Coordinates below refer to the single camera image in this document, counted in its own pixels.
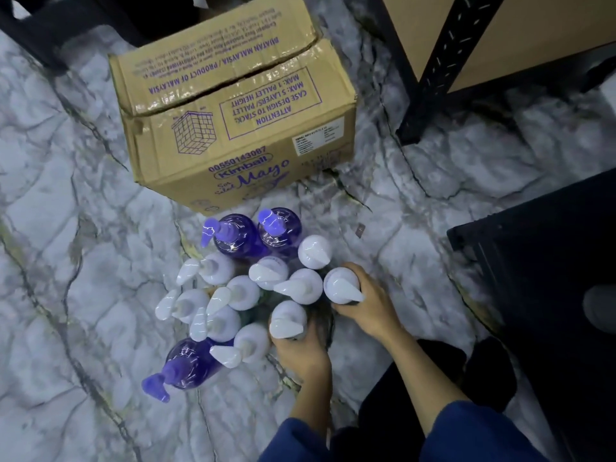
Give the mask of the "black metal shelf rack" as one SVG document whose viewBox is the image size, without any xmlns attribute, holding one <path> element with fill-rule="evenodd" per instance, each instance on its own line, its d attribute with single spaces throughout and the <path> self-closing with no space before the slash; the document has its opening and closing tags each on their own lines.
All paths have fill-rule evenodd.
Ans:
<svg viewBox="0 0 616 462">
<path fill-rule="evenodd" d="M 396 131 L 402 145 L 417 144 L 433 118 L 446 107 L 456 107 L 497 92 L 540 84 L 574 87 L 587 92 L 616 70 L 616 41 L 558 60 L 449 93 L 470 54 L 504 0 L 455 0 L 420 80 L 412 68 L 382 0 L 366 0 L 377 37 L 388 46 L 404 83 L 409 104 Z"/>
</svg>

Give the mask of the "grey rounded object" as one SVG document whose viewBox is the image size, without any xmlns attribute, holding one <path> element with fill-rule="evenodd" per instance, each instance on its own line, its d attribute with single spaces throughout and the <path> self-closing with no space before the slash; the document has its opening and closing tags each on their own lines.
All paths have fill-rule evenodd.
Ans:
<svg viewBox="0 0 616 462">
<path fill-rule="evenodd" d="M 583 296 L 582 307 L 592 326 L 616 335 L 616 284 L 590 287 Z"/>
</svg>

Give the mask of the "person's black trousers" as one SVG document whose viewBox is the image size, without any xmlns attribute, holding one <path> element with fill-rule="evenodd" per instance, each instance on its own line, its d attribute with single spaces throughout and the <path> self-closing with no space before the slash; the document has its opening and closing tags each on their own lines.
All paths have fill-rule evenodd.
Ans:
<svg viewBox="0 0 616 462">
<path fill-rule="evenodd" d="M 469 358 L 445 342 L 419 339 L 418 344 L 474 404 L 503 413 L 518 390 L 509 354 L 494 337 L 477 342 Z M 360 405 L 357 425 L 338 429 L 329 449 L 335 462 L 418 462 L 425 438 L 391 364 Z"/>
</svg>

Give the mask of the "brown shelf panel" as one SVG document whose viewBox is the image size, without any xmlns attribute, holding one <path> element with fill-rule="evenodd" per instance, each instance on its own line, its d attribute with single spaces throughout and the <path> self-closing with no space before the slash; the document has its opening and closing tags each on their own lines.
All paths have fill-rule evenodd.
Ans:
<svg viewBox="0 0 616 462">
<path fill-rule="evenodd" d="M 455 0 L 382 0 L 420 80 Z M 616 0 L 504 0 L 449 93 L 616 41 Z"/>
</svg>

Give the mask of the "person's right blue sleeve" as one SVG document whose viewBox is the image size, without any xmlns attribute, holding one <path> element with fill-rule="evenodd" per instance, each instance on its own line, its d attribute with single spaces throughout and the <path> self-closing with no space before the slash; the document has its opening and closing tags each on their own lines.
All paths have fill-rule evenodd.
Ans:
<svg viewBox="0 0 616 462">
<path fill-rule="evenodd" d="M 418 462 L 549 462 L 501 413 L 469 401 L 448 404 L 426 436 Z"/>
</svg>

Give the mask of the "person's left hand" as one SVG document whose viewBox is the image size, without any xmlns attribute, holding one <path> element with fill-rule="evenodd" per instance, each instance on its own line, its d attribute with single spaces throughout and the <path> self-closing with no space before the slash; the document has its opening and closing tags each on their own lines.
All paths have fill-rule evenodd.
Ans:
<svg viewBox="0 0 616 462">
<path fill-rule="evenodd" d="M 332 365 L 325 346 L 321 344 L 317 334 L 317 326 L 314 320 L 308 325 L 307 332 L 313 334 L 313 346 L 309 354 L 277 354 L 281 365 L 292 372 L 302 383 L 301 377 L 313 367 L 329 368 L 332 372 Z"/>
</svg>

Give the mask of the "person's right forearm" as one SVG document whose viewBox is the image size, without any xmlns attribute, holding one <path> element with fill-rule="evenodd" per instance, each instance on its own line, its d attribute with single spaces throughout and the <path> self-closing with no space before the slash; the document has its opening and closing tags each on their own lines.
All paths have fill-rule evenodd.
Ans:
<svg viewBox="0 0 616 462">
<path fill-rule="evenodd" d="M 379 341 L 396 364 L 424 435 L 446 406 L 470 401 L 401 324 L 386 324 Z"/>
</svg>

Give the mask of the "black furniture frame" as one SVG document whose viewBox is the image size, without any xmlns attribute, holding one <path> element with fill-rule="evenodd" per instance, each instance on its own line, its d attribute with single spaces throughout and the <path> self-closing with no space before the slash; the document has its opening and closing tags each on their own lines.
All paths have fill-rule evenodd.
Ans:
<svg viewBox="0 0 616 462">
<path fill-rule="evenodd" d="M 60 49 L 100 26 L 141 47 L 200 21 L 193 0 L 0 0 L 0 31 L 43 67 L 68 69 Z"/>
</svg>

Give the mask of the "person's blue sleeve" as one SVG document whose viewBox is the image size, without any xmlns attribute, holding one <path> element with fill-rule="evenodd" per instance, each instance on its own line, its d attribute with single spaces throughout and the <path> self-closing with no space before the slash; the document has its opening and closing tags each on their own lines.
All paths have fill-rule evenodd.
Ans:
<svg viewBox="0 0 616 462">
<path fill-rule="evenodd" d="M 501 413 L 469 401 L 448 404 L 426 436 L 418 462 L 549 462 Z"/>
<path fill-rule="evenodd" d="M 257 462 L 334 462 L 326 437 L 297 418 L 287 418 Z"/>
</svg>

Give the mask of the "person's left blue sleeve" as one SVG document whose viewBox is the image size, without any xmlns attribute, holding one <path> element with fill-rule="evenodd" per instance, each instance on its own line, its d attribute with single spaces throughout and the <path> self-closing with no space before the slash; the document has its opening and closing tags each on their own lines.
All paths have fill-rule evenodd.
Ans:
<svg viewBox="0 0 616 462">
<path fill-rule="evenodd" d="M 287 418 L 257 462 L 334 462 L 326 437 L 297 418 Z"/>
</svg>

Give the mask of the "white soap pump bottle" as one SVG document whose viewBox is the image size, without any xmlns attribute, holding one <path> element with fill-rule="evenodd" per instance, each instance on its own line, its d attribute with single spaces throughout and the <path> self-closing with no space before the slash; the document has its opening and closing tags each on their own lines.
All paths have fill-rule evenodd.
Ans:
<svg viewBox="0 0 616 462">
<path fill-rule="evenodd" d="M 301 305 L 292 300 L 279 303 L 270 316 L 270 336 L 278 340 L 302 340 L 311 320 L 317 326 L 321 344 L 328 350 L 333 342 L 335 318 L 329 303 L 322 298 L 311 305 Z"/>
<path fill-rule="evenodd" d="M 365 300 L 357 275 L 345 267 L 337 267 L 327 273 L 323 280 L 323 291 L 335 304 L 356 305 Z"/>
</svg>

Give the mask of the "cluster of white pump bottles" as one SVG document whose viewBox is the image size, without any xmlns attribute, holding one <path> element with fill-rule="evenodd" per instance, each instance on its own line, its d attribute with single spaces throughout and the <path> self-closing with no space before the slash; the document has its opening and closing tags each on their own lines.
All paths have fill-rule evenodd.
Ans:
<svg viewBox="0 0 616 462">
<path fill-rule="evenodd" d="M 303 268 L 288 275 L 288 265 L 276 256 L 266 256 L 252 265 L 248 275 L 228 279 L 210 295 L 205 289 L 169 291 L 155 308 L 159 320 L 176 318 L 189 324 L 190 337 L 201 342 L 234 340 L 232 346 L 212 346 L 213 358 L 227 368 L 264 356 L 265 332 L 260 326 L 240 326 L 243 312 L 258 305 L 292 300 L 311 305 L 320 298 L 326 302 L 323 280 L 333 258 L 333 245 L 323 236 L 311 235 L 297 250 Z"/>
</svg>

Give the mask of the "person's left forearm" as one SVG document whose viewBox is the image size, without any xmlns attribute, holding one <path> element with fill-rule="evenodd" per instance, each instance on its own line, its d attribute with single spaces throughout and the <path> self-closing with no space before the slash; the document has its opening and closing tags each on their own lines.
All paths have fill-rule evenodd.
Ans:
<svg viewBox="0 0 616 462">
<path fill-rule="evenodd" d="M 326 439 L 331 423 L 332 372 L 329 368 L 313 367 L 301 380 L 301 389 L 289 417 L 302 421 Z"/>
</svg>

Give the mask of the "brown cardboard box purple print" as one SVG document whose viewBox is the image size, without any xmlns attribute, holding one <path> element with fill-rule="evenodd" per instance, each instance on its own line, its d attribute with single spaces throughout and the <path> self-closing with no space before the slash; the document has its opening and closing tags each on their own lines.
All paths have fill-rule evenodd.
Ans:
<svg viewBox="0 0 616 462">
<path fill-rule="evenodd" d="M 109 56 L 135 183 L 206 216 L 354 156 L 357 92 L 304 0 Z"/>
</svg>

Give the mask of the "purple pump bottle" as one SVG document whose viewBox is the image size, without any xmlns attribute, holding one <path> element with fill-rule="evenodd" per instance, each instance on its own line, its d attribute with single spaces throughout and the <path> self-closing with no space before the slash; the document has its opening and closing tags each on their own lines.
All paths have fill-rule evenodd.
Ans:
<svg viewBox="0 0 616 462">
<path fill-rule="evenodd" d="M 233 340 L 216 342 L 211 338 L 196 342 L 190 338 L 180 340 L 169 351 L 160 372 L 141 382 L 143 392 L 160 402 L 169 402 L 167 387 L 189 390 L 200 387 L 205 380 L 221 371 L 223 365 L 210 354 L 212 346 L 231 346 Z"/>
<path fill-rule="evenodd" d="M 260 259 L 270 254 L 257 226 L 242 214 L 207 218 L 202 228 L 201 247 L 207 247 L 211 241 L 218 251 L 235 259 Z"/>
<path fill-rule="evenodd" d="M 258 213 L 258 233 L 261 241 L 274 256 L 284 261 L 297 257 L 297 248 L 303 239 L 300 218 L 291 209 L 276 207 Z"/>
</svg>

